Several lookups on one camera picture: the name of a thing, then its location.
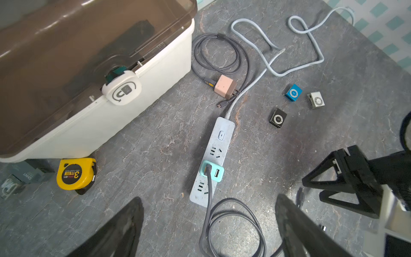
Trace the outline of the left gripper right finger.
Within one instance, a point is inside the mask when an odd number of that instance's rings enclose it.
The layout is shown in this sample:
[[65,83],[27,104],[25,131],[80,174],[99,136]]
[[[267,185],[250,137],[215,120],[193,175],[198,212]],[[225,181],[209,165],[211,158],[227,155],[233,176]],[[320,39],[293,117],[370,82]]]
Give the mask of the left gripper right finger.
[[279,194],[277,196],[275,214],[286,257],[350,256],[286,195]]

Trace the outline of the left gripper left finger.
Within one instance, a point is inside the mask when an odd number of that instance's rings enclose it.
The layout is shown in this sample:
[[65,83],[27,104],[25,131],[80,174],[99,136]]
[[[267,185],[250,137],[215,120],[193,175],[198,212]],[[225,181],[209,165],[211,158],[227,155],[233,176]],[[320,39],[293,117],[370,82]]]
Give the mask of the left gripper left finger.
[[72,251],[70,257],[134,257],[144,221],[144,207],[133,198],[96,234]]

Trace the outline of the black mp3 player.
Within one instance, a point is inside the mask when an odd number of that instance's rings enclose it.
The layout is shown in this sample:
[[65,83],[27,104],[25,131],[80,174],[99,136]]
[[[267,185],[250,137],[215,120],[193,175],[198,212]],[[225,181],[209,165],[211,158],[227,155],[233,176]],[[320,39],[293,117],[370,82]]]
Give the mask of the black mp3 player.
[[275,109],[272,117],[270,118],[270,124],[274,125],[277,128],[281,128],[284,124],[284,121],[287,117],[287,113],[280,110],[279,108]]

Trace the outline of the teal usb charger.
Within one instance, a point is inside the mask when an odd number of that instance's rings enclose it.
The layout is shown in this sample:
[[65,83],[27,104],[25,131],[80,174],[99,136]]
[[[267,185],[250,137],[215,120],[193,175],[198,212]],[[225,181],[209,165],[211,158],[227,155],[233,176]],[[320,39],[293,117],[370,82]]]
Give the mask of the teal usb charger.
[[222,181],[224,173],[225,169],[222,166],[207,160],[204,160],[200,167],[201,176],[207,177],[208,175],[211,175],[212,181],[215,181],[217,183],[220,183]]

